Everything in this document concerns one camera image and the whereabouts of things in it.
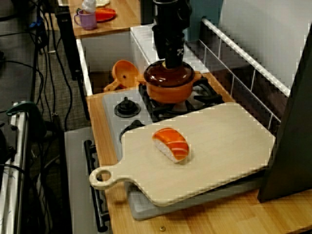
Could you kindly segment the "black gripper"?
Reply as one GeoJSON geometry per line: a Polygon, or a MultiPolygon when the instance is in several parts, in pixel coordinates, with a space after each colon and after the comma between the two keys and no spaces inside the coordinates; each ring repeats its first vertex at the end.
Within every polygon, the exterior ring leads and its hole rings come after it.
{"type": "Polygon", "coordinates": [[[184,56],[184,33],[165,32],[158,25],[152,27],[158,57],[165,59],[166,68],[173,69],[182,64],[184,56]]]}

